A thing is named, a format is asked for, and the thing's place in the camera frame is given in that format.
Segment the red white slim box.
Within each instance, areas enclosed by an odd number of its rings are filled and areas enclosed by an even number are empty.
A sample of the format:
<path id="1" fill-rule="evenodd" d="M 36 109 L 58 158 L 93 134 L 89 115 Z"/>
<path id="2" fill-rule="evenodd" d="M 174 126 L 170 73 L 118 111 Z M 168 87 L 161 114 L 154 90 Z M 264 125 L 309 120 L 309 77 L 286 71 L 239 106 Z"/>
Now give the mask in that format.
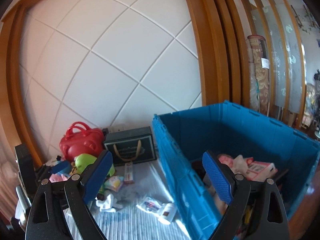
<path id="1" fill-rule="evenodd" d="M 133 163 L 128 162 L 125 164 L 124 167 L 124 183 L 125 184 L 134 184 L 134 177 L 133 177 Z"/>

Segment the blue plastic storage crate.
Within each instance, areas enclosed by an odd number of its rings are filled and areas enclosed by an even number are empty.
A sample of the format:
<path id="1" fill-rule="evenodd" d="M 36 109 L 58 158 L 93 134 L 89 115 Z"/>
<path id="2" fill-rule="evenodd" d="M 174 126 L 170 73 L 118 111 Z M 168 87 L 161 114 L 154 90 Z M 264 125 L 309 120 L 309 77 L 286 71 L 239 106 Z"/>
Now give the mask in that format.
<path id="1" fill-rule="evenodd" d="M 302 202 L 319 162 L 318 141 L 229 101 L 156 115 L 152 127 L 169 191 L 191 239 L 208 239 L 221 219 L 192 167 L 204 152 L 252 157 L 288 170 L 281 188 L 288 217 Z"/>

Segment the white medicine bottle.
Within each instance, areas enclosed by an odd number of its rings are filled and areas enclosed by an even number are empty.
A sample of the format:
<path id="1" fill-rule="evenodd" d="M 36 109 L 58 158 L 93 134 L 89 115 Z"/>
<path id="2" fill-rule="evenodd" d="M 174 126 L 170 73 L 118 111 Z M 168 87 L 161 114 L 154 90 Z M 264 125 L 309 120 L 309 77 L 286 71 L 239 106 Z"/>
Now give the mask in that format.
<path id="1" fill-rule="evenodd" d="M 174 203 L 165 204 L 159 214 L 158 221 L 164 225 L 170 225 L 177 212 L 177 207 Z"/>

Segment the pastel tissue packet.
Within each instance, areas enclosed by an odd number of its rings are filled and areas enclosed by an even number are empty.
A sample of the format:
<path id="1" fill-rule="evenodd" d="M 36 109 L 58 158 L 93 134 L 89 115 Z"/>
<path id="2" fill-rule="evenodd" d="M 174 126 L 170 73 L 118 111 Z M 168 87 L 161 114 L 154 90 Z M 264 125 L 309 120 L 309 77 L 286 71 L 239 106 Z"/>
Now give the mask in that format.
<path id="1" fill-rule="evenodd" d="M 104 183 L 104 187 L 107 190 L 111 190 L 114 192 L 118 192 L 124 183 L 124 177 L 123 176 L 112 176 L 108 178 L 107 181 Z"/>

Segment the wooden glass partition screen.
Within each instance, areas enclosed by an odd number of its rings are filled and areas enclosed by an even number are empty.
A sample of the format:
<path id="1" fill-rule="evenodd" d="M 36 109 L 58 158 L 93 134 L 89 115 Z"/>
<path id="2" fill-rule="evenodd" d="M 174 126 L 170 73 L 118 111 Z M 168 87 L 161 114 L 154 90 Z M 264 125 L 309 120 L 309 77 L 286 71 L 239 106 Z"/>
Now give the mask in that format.
<path id="1" fill-rule="evenodd" d="M 300 35 L 302 24 L 294 0 L 241 0 L 250 35 L 266 40 L 270 82 L 268 115 L 300 128 L 306 96 L 306 58 Z"/>

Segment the green alien plush toy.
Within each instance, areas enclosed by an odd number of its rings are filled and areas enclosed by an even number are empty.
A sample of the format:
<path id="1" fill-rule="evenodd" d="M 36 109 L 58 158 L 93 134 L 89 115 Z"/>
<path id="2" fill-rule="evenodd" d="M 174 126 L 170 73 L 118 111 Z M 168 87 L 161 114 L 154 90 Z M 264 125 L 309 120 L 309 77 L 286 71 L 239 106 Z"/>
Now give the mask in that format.
<path id="1" fill-rule="evenodd" d="M 73 173 L 75 174 L 82 174 L 84 170 L 91 164 L 93 164 L 96 161 L 97 157 L 83 153 L 74 158 L 74 164 L 73 164 Z M 107 178 L 110 178 L 116 174 L 116 169 L 114 168 L 113 163 L 110 164 L 104 164 L 102 165 L 102 168 L 104 171 L 107 171 Z"/>

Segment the white tissue cloth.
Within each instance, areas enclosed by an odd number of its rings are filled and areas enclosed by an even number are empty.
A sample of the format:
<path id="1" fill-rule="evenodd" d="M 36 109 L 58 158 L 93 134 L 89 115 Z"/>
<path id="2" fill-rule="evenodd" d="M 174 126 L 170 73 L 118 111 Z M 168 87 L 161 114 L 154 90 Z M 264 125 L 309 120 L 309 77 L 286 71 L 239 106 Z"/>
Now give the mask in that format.
<path id="1" fill-rule="evenodd" d="M 99 207 L 100 212 L 114 213 L 123 208 L 113 194 L 108 194 L 104 200 L 96 200 L 95 203 L 96 206 Z"/>

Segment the red plastic handbag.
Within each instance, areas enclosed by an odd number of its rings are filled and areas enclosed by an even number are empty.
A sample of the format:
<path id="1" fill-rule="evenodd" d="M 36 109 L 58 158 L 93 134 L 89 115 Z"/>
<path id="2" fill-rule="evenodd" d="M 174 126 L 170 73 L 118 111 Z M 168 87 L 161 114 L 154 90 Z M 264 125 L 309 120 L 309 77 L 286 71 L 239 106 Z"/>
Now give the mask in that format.
<path id="1" fill-rule="evenodd" d="M 74 122 L 60 140 L 59 146 L 64 158 L 73 162 L 85 153 L 98 157 L 103 151 L 104 135 L 99 128 L 90 128 L 84 122 Z"/>

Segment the rolled patterned carpet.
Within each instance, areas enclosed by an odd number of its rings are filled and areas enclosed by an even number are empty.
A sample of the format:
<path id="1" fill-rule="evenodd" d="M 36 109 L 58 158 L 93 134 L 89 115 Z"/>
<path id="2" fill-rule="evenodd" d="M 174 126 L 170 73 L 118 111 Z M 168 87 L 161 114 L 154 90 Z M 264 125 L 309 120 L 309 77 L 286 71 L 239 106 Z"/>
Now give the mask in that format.
<path id="1" fill-rule="evenodd" d="M 249 35 L 246 40 L 249 58 L 250 108 L 268 115 L 270 82 L 266 40 L 260 35 Z"/>

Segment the white red medicine box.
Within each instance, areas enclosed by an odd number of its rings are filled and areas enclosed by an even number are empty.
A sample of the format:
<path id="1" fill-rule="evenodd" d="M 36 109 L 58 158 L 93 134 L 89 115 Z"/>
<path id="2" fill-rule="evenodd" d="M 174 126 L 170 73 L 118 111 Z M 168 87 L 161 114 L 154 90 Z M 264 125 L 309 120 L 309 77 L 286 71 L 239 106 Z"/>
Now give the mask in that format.
<path id="1" fill-rule="evenodd" d="M 140 203 L 136 205 L 136 207 L 143 212 L 152 213 L 158 215 L 160 211 L 163 209 L 163 203 L 159 202 L 155 198 L 145 196 L 141 199 Z"/>

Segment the white wall socket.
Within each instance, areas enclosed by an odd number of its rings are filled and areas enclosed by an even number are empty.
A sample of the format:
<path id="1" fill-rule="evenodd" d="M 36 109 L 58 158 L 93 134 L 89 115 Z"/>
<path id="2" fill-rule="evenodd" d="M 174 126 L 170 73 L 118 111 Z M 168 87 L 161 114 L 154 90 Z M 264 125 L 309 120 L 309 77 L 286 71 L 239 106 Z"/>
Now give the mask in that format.
<path id="1" fill-rule="evenodd" d="M 107 129 L 108 129 L 109 133 L 121 132 L 126 129 L 126 126 L 125 126 L 125 124 L 116 124 L 113 126 L 109 126 Z"/>

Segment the dark green gift box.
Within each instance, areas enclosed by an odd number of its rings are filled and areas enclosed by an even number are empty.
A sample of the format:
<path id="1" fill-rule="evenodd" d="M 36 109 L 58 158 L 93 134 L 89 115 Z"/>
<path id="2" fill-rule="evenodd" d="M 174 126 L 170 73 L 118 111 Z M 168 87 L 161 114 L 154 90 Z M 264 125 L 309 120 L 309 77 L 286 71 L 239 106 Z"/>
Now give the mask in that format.
<path id="1" fill-rule="evenodd" d="M 114 166 L 157 159 L 150 126 L 108 133 L 104 146 L 112 153 Z"/>

